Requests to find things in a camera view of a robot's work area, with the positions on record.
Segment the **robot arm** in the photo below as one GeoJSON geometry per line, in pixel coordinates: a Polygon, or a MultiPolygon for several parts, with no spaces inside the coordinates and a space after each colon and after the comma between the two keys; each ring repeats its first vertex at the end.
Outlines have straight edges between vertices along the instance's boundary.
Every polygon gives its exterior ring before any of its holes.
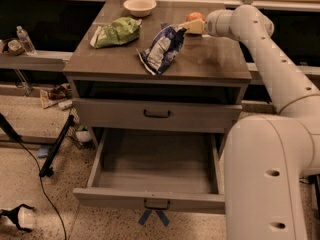
{"type": "Polygon", "coordinates": [[[225,145],[229,240],[307,239],[299,177],[320,173],[320,92],[270,38],[251,5],[210,13],[209,35],[242,42],[281,116],[238,121],[225,145]]]}

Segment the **green bag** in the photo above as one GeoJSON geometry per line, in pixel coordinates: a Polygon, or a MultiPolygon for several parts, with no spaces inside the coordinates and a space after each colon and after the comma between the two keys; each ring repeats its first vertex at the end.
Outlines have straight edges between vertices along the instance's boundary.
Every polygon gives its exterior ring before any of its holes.
{"type": "Polygon", "coordinates": [[[142,20],[121,17],[110,24],[98,27],[90,44],[96,48],[123,45],[138,39],[142,20]]]}

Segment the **closed drawer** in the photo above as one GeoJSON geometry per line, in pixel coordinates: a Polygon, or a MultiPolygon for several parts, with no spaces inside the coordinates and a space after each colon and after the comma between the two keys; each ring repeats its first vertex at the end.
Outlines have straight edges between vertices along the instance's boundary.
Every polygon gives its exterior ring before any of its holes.
{"type": "Polygon", "coordinates": [[[241,105],[74,99],[82,124],[90,127],[225,133],[241,105]]]}
{"type": "Polygon", "coordinates": [[[81,204],[224,213],[218,154],[203,133],[104,129],[81,204]]]}

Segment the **speckled concrete floor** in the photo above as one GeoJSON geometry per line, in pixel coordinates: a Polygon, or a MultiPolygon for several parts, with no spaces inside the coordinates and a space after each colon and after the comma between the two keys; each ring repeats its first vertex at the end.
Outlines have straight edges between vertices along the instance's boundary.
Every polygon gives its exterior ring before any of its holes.
{"type": "MultiPolygon", "coordinates": [[[[246,109],[255,112],[252,106],[246,109]]],[[[68,117],[68,111],[58,107],[42,109],[39,98],[4,95],[0,95],[0,113],[19,134],[47,137],[58,136],[68,117]]],[[[36,156],[39,146],[28,148],[36,156]]],[[[94,157],[94,150],[79,150],[65,138],[53,163],[54,175],[43,178],[44,189],[61,214],[68,239],[226,239],[223,215],[166,212],[170,223],[165,227],[153,212],[141,226],[138,221],[143,211],[79,205],[72,191],[86,186],[94,157]]],[[[44,160],[36,159],[41,166],[44,160]]],[[[19,214],[21,225],[31,228],[31,233],[18,231],[2,217],[0,239],[64,239],[61,222],[42,193],[38,168],[30,154],[16,145],[0,143],[0,161],[0,208],[12,209],[21,203],[36,208],[23,208],[19,214]]],[[[309,239],[320,239],[313,188],[307,184],[301,187],[309,239]]]]}

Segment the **table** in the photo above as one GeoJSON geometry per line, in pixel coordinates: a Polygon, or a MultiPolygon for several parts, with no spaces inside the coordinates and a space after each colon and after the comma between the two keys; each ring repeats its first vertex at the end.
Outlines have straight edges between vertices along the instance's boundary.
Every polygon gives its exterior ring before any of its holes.
{"type": "Polygon", "coordinates": [[[192,11],[221,8],[158,2],[138,40],[95,50],[89,42],[98,25],[130,16],[121,2],[106,2],[64,68],[97,146],[87,188],[74,190],[82,204],[224,212],[219,149],[251,80],[239,44],[186,36],[161,76],[147,72],[136,51],[149,47],[161,22],[179,24],[192,11]]]}

